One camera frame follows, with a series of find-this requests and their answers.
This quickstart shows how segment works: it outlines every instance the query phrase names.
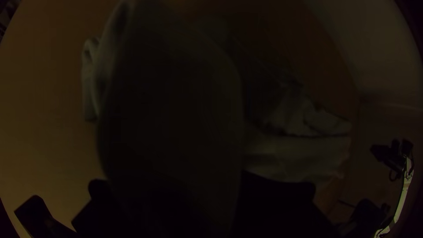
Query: beige wall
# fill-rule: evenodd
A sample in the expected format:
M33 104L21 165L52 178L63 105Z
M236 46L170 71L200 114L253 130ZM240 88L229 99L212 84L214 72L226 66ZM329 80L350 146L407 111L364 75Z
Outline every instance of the beige wall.
M394 0L304 0L340 50L361 96L423 107L423 68Z

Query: black object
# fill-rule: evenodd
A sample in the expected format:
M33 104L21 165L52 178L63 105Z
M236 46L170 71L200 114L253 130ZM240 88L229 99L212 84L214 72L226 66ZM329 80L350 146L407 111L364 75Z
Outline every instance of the black object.
M52 217L39 196L28 199L15 210L15 215L33 238L80 238L76 232Z
M376 157L379 162L383 162L386 166L391 168L390 180L395 181L404 176L406 170L406 159L410 157L412 153L413 144L410 141L403 139L402 144L398 140L392 140L391 147L387 145L372 145L370 151ZM411 174L414 169L414 159L411 158L412 167L408 172L408 175Z
M361 200L350 220L339 227L343 238L370 238L380 229L387 210L389 206L386 204L379 208L368 199Z
M91 181L89 193L91 201L72 220L77 233L56 221L39 196L31 197L15 214L34 238L175 237L172 233L145 235L142 225L128 218L106 181ZM242 172L231 237L339 238L335 227L313 204L314 194L311 183L275 182Z
M4 209L3 202L0 199L0 237L19 238L18 233L13 227L12 222Z
M72 220L79 235L85 238L133 237L140 233L132 225L104 180L92 180L88 191L91 201Z
M313 204L314 193L311 183L282 183L242 172L232 237L340 237Z

